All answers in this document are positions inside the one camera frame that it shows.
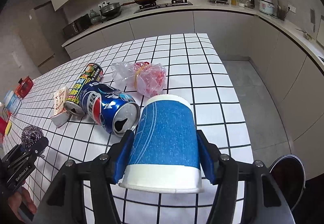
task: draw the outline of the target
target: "pepsi can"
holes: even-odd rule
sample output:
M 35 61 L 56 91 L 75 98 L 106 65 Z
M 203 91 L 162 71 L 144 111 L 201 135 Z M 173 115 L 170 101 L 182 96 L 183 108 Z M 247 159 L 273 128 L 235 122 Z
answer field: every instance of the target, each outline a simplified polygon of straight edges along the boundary
M 82 109 L 108 133 L 123 136 L 126 130 L 135 130 L 140 107 L 132 96 L 101 82 L 91 81 L 80 92 Z

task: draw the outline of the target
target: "blue paper cup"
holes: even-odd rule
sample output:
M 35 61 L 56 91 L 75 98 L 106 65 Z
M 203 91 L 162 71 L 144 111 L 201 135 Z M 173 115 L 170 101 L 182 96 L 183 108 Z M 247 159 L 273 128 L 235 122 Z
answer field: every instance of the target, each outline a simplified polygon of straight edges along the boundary
M 147 101 L 119 185 L 156 193 L 202 191 L 196 129 L 185 99 L 166 94 Z

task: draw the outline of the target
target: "kitchen counter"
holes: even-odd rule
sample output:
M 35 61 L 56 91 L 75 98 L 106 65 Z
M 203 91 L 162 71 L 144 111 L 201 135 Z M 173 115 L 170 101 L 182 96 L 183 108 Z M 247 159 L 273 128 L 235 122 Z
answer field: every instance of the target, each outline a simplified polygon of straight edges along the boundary
M 296 30 L 299 29 L 296 25 L 291 23 L 288 20 L 281 21 L 279 19 L 275 19 L 274 17 L 271 17 L 269 15 L 266 15 L 258 10 L 256 7 L 255 9 L 250 8 L 243 8 L 239 6 L 232 6 L 232 5 L 219 5 L 219 4 L 213 4 L 210 3 L 208 0 L 188 0 L 193 5 L 183 5 L 183 6 L 173 6 L 173 7 L 166 7 L 166 8 L 159 8 L 159 9 L 153 9 L 148 11 L 143 11 L 140 13 L 134 14 L 136 10 L 138 10 L 138 5 L 130 5 L 122 7 L 122 14 L 110 21 L 107 21 L 105 23 L 100 23 L 97 25 L 94 25 L 87 30 L 83 31 L 79 35 L 67 40 L 62 47 L 65 47 L 71 43 L 73 43 L 76 40 L 79 40 L 80 38 L 96 32 L 100 29 L 107 28 L 109 26 L 125 22 L 128 20 L 132 20 L 135 18 L 143 17 L 143 16 L 149 16 L 149 15 L 155 15 L 160 13 L 167 13 L 167 12 L 174 12 L 174 11 L 194 11 L 194 10 L 215 10 L 215 11 L 228 11 L 232 13 L 242 13 L 247 15 L 255 15 L 266 22 L 270 23 L 274 27 L 278 28 L 281 32 L 285 33 L 287 36 L 289 36 L 294 42 L 296 42 L 299 46 L 301 46 L 309 55 L 313 58 L 314 61 L 318 63 L 318 65 L 321 67 L 321 69 L 324 72 L 324 63 L 320 60 L 319 56 L 324 58 L 324 49 L 321 48 L 316 41 L 308 41 L 303 37 L 303 34 L 301 31 Z
M 20 143 L 23 128 L 32 124 L 43 129 L 49 140 L 45 158 L 37 161 L 37 169 L 27 178 L 25 187 L 36 205 L 44 196 L 51 180 L 67 159 L 89 161 L 120 138 L 108 134 L 84 116 L 71 117 L 61 128 L 51 123 L 53 92 L 67 85 L 71 88 L 89 62 L 102 66 L 102 82 L 116 86 L 111 64 L 119 61 L 161 63 L 167 70 L 163 93 L 179 95 L 191 105 L 197 129 L 222 153 L 236 161 L 252 163 L 252 150 L 245 119 L 231 80 L 206 34 L 176 34 L 125 42 L 100 49 L 67 62 L 35 79 L 32 90 L 23 99 L 12 128 L 4 139 L 7 153 Z M 141 109 L 147 98 L 134 88 L 120 88 L 134 97 Z M 206 223 L 217 186 L 205 179 L 200 194 L 155 194 L 126 190 L 112 185 L 116 207 L 123 223 Z M 87 223 L 94 223 L 89 181 L 84 182 Z M 233 223 L 240 223 L 243 208 L 244 182 L 239 182 Z

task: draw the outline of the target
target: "frying pan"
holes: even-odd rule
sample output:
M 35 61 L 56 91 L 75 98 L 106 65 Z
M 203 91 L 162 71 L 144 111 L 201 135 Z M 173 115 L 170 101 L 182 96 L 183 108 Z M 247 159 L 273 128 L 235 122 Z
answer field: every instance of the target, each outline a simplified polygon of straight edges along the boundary
M 139 5 L 147 5 L 156 2 L 156 0 L 134 0 L 133 2 L 123 3 L 122 5 L 129 5 L 129 4 L 139 4 Z

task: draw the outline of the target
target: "table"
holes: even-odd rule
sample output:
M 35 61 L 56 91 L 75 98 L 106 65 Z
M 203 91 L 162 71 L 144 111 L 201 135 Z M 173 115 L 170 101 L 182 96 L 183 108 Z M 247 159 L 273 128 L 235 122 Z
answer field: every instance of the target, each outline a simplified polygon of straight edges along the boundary
M 23 99 L 12 128 L 4 139 L 7 153 L 20 143 L 22 129 L 35 125 L 43 129 L 49 140 L 45 158 L 36 161 L 37 169 L 27 178 L 25 187 L 36 205 L 42 199 L 51 180 L 67 159 L 89 161 L 107 152 L 120 138 L 108 134 L 88 117 L 71 117 L 60 128 L 51 123 L 53 92 L 67 85 L 71 88 L 84 67 L 98 63 L 104 71 L 102 82 L 115 86 L 111 64 L 128 61 L 161 63 L 167 70 L 166 88 L 191 104 L 197 129 L 222 153 L 235 160 L 252 163 L 251 144 L 244 116 L 232 82 L 207 34 L 175 34 L 148 37 L 124 42 L 83 55 L 35 79 L 35 85 Z M 128 92 L 143 109 L 147 98 L 134 88 L 119 88 Z M 123 223 L 205 223 L 217 186 L 213 186 L 202 172 L 204 192 L 200 194 L 155 194 L 124 189 L 112 185 L 116 207 Z M 87 222 L 94 223 L 90 182 L 84 182 Z M 233 223 L 240 223 L 243 208 L 244 182 L 239 182 Z

